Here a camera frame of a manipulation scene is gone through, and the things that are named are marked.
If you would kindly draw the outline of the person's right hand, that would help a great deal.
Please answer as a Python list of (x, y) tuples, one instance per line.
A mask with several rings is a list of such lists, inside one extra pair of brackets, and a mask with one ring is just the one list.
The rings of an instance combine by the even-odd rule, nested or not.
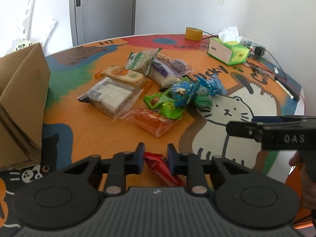
[(316, 195), (315, 195), (315, 181), (312, 181), (305, 170), (305, 165), (301, 159), (299, 151), (289, 160), (291, 167), (298, 166), (301, 169), (300, 182), (302, 189), (302, 205), (306, 209), (315, 210)]

